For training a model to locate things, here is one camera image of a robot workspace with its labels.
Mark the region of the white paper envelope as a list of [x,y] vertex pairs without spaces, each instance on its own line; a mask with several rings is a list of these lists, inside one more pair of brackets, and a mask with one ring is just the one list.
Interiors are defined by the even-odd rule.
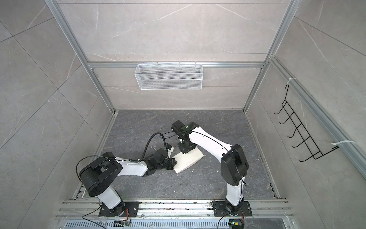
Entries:
[[173,158],[177,162],[177,164],[173,167],[174,171],[179,174],[180,172],[188,169],[190,166],[194,165],[200,159],[204,157],[203,153],[199,148],[195,148],[188,153],[183,154],[180,152],[175,155]]

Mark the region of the aluminium frame right rail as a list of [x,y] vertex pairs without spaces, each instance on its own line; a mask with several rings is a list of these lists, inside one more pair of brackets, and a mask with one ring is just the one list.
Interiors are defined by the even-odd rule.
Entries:
[[290,71],[274,55],[270,56],[270,64],[280,73],[297,97],[306,105],[323,129],[334,140],[336,146],[344,152],[354,167],[366,177],[366,154],[340,127],[338,123],[325,111],[319,102],[305,89],[305,87],[290,73]]

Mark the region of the aluminium frame right post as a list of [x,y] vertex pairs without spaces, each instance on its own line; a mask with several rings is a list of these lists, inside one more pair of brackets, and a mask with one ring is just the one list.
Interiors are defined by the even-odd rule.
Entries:
[[269,65],[270,65],[270,59],[272,56],[275,55],[275,53],[277,52],[289,26],[290,26],[290,23],[291,21],[293,20],[294,16],[295,16],[295,13],[297,12],[300,4],[301,4],[301,0],[291,0],[289,5],[288,5],[288,8],[285,12],[285,15],[280,23],[280,26],[278,28],[278,31],[274,37],[274,40],[269,48],[269,51],[265,57],[265,60],[264,60],[264,64],[263,66],[260,68],[260,71],[257,75],[257,78],[255,79],[255,82],[254,82],[254,85],[250,91],[250,94],[246,100],[246,103],[243,107],[243,113],[245,115],[247,115],[248,111],[249,111],[249,108],[254,100],[254,97],[265,77],[265,74],[269,68]]

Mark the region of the aluminium frame post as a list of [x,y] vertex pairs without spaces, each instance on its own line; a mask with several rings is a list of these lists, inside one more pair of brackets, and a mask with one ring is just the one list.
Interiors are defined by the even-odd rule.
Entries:
[[263,66],[260,68],[260,71],[257,75],[257,78],[255,79],[255,82],[254,82],[254,85],[250,91],[250,94],[246,100],[246,103],[243,107],[243,113],[245,115],[247,115],[248,111],[249,111],[249,108],[254,100],[254,97],[265,77],[265,74],[269,68],[269,65],[270,65],[270,59],[272,56],[275,55],[275,53],[277,52],[289,26],[290,26],[290,23],[291,21],[293,20],[294,16],[295,16],[295,13],[297,12],[300,4],[301,4],[301,0],[291,0],[289,5],[288,5],[288,8],[285,12],[285,15],[280,23],[280,26],[278,28],[278,31],[274,37],[274,40],[269,48],[269,51],[265,57],[265,60],[264,60],[264,64]]
[[57,1],[54,0],[45,0],[48,8],[50,9],[53,17],[55,18],[56,22],[60,26],[63,34],[65,35],[66,39],[68,40],[69,44],[71,45],[72,49],[74,50],[76,56],[79,58],[82,66],[86,70],[88,76],[92,80],[93,84],[95,85],[96,89],[98,90],[100,96],[102,97],[103,101],[105,102],[106,106],[109,108],[112,114],[115,113],[115,108],[113,107],[110,98],[108,97],[106,91],[104,90],[102,84],[100,83],[98,77],[96,76],[93,69],[88,65],[87,57],[80,46],[79,42],[77,41],[70,25],[68,24],[61,8],[59,7]]

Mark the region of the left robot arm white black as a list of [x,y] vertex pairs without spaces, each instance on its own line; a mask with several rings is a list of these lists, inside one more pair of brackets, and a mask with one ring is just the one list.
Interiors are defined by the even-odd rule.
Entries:
[[89,196],[97,197],[109,210],[123,205],[123,200],[112,183],[119,176],[146,177],[158,170],[173,170],[177,161],[171,158],[174,147],[167,145],[163,149],[143,160],[131,160],[115,157],[106,152],[77,173],[79,180],[87,189]]

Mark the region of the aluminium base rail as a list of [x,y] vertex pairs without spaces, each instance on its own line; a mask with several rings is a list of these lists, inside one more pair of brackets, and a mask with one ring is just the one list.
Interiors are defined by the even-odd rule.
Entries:
[[[250,199],[252,216],[216,217],[211,206],[213,200],[127,200],[140,202],[136,217],[132,219],[292,219],[292,210],[285,199]],[[80,219],[83,215],[98,217],[99,201],[90,199],[65,200],[57,208],[56,219]]]

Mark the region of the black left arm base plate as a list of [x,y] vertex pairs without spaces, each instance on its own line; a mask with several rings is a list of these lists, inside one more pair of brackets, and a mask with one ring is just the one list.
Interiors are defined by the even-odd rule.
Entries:
[[107,208],[107,206],[103,203],[101,205],[101,210],[99,211],[99,217],[127,217],[129,214],[130,217],[136,217],[139,209],[140,202],[131,201],[131,202],[123,202],[118,204],[112,210]]

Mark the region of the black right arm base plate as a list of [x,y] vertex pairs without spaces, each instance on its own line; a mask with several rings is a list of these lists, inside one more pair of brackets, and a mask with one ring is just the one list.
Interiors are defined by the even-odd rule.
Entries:
[[216,217],[222,216],[240,216],[240,217],[251,217],[252,210],[248,201],[241,201],[239,205],[233,206],[228,201],[212,201],[211,206],[213,208],[214,215]]

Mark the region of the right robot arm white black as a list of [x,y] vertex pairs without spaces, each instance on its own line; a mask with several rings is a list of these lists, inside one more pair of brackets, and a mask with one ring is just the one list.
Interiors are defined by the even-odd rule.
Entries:
[[178,136],[180,153],[173,159],[176,173],[180,173],[204,157],[197,148],[201,147],[220,162],[220,174],[227,183],[225,208],[231,215],[236,215],[244,204],[245,177],[249,169],[245,153],[238,144],[227,144],[204,131],[198,124],[183,124],[176,121],[172,130]]

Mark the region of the aluminium frame left post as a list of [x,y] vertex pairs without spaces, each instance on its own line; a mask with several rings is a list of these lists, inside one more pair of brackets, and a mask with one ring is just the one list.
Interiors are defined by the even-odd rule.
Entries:
[[48,8],[50,9],[53,17],[55,18],[56,22],[60,26],[63,34],[65,35],[66,39],[68,40],[69,44],[71,45],[72,49],[74,50],[76,56],[79,58],[82,66],[86,70],[88,76],[92,80],[93,84],[95,85],[96,89],[98,90],[100,96],[102,97],[103,101],[105,102],[106,106],[109,108],[112,114],[115,113],[115,108],[113,107],[110,98],[108,97],[106,91],[104,90],[102,84],[100,83],[98,77],[96,76],[93,69],[88,65],[87,57],[80,46],[79,42],[77,41],[70,25],[68,24],[61,8],[59,7],[57,1],[54,0],[45,0]]

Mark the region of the aluminium frame back rail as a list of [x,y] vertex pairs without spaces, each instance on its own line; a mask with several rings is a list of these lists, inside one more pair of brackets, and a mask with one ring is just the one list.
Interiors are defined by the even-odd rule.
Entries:
[[262,68],[264,62],[245,61],[245,62],[89,62],[90,68],[136,68],[137,65],[201,65],[207,68]]

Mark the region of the aluminium frame rail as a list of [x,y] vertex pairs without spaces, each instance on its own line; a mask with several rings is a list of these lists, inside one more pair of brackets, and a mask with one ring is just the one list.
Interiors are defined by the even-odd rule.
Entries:
[[245,61],[245,62],[89,62],[90,68],[136,68],[137,65],[201,65],[207,68],[262,68],[264,62]]
[[354,167],[366,177],[366,154],[340,127],[338,123],[325,111],[319,102],[305,89],[305,87],[290,73],[290,71],[274,55],[270,56],[270,64],[280,73],[297,97],[306,105],[323,129],[334,140],[336,146],[344,152]]

